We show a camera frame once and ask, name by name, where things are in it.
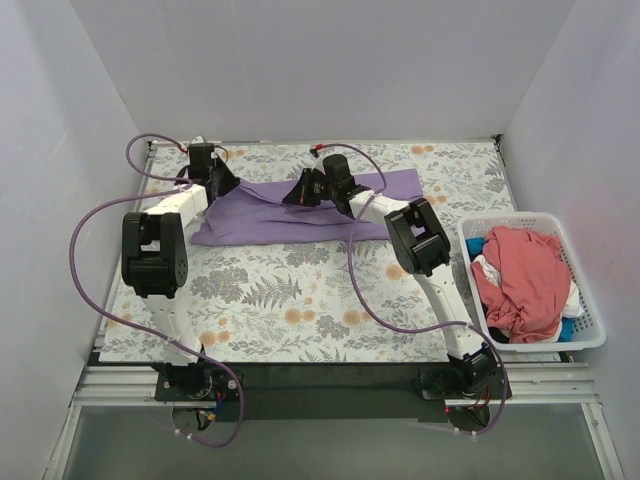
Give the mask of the purple t shirt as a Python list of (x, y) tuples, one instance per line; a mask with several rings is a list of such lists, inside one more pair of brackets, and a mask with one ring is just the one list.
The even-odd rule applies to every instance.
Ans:
[(415, 169), (386, 172), (387, 188), (373, 201), (371, 190), (351, 200), (353, 216), (337, 210), (332, 201), (317, 207), (285, 205), (293, 181), (251, 183), (242, 180), (227, 195), (216, 199), (206, 211), (200, 229), (191, 242), (200, 246), (254, 246), (317, 243), (331, 240), (387, 240), (384, 217), (423, 197)]

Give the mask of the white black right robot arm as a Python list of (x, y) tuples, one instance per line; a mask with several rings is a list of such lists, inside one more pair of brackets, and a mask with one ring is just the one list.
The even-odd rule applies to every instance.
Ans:
[[(351, 173), (347, 158), (332, 154), (305, 168), (295, 186), (282, 198), (285, 205), (316, 207), (330, 201), (353, 220), (347, 243), (347, 265), (353, 289), (364, 309), (382, 327), (396, 333), (421, 334), (444, 331), (452, 383), (445, 392), (475, 397), (489, 389), (500, 361), (492, 341), (474, 327), (456, 286), (451, 266), (451, 244), (430, 203), (419, 198), (401, 201), (386, 195), (388, 181), (376, 169), (382, 186), (362, 185)], [(361, 293), (354, 271), (353, 246), (360, 223), (384, 227), (400, 267), (412, 275), (424, 291), (438, 323), (419, 329), (392, 325), (373, 313)]]

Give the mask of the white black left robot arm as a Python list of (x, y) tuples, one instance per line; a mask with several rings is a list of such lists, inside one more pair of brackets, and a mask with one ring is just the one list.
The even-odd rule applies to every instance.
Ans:
[(165, 386), (192, 400), (238, 398), (238, 381), (198, 357), (202, 343), (189, 318), (185, 285), (189, 262), (185, 228), (205, 213), (213, 200), (239, 185), (218, 155), (219, 147), (202, 137), (186, 148), (188, 164), (180, 180), (193, 185), (156, 206), (125, 215), (121, 273), (151, 313), (162, 334)]

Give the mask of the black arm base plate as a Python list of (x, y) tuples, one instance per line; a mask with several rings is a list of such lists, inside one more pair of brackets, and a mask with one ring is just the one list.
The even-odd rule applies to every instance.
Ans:
[(219, 422), (258, 420), (445, 420), (448, 401), (511, 396), (499, 369), (469, 375), (451, 363), (156, 363), (155, 400), (221, 404)]

